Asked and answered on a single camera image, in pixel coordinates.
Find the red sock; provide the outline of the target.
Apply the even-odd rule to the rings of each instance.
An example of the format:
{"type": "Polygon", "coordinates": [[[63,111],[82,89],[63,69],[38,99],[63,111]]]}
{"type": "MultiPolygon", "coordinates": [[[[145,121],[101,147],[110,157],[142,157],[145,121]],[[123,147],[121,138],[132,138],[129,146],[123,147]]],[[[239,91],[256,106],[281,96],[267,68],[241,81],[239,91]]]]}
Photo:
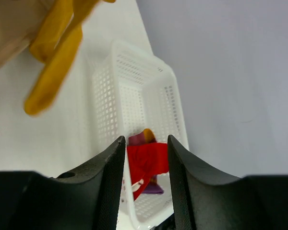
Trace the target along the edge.
{"type": "Polygon", "coordinates": [[[167,144],[128,146],[127,154],[134,200],[142,193],[163,194],[163,189],[157,183],[157,176],[169,171],[167,144]]]}

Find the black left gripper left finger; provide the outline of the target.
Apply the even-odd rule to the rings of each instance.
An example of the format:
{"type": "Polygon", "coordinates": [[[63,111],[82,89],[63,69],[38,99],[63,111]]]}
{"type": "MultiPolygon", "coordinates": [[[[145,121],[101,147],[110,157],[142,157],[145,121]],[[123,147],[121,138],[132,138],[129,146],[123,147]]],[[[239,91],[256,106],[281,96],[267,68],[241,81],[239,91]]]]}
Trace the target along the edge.
{"type": "Polygon", "coordinates": [[[0,172],[0,230],[114,230],[125,138],[59,177],[0,172]]]}

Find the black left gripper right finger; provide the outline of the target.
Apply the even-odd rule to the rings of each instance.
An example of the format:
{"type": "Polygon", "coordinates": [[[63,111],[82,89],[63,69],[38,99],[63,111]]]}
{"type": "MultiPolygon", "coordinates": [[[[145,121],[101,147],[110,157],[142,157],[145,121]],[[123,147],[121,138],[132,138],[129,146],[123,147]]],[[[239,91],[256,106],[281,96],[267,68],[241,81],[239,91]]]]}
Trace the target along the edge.
{"type": "Polygon", "coordinates": [[[223,172],[168,137],[168,163],[179,230],[288,230],[288,175],[223,172]]]}

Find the mustard yellow sock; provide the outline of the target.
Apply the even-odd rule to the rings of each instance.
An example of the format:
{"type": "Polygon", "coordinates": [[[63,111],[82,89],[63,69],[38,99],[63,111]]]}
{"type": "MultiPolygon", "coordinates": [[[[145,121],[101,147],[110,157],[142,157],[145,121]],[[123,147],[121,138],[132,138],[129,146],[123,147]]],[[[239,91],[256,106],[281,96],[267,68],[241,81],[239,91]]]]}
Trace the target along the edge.
{"type": "Polygon", "coordinates": [[[28,115],[38,115],[53,104],[82,42],[82,24],[98,4],[97,0],[53,2],[29,46],[44,68],[24,102],[28,115]]]}

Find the purple sock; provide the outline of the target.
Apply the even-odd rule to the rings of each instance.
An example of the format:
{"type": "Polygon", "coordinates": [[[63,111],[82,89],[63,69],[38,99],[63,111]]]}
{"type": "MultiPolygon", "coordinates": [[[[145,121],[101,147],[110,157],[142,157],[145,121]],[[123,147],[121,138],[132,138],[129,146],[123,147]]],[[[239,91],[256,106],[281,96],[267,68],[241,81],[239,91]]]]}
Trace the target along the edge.
{"type": "MultiPolygon", "coordinates": [[[[129,137],[129,144],[132,145],[142,145],[149,143],[156,143],[156,138],[153,132],[148,128],[144,129],[140,134],[129,137]]],[[[149,195],[161,195],[164,193],[164,190],[157,183],[157,175],[151,176],[146,188],[143,187],[143,184],[143,179],[136,183],[132,183],[132,191],[136,192],[139,189],[143,189],[142,194],[149,195]]]]}

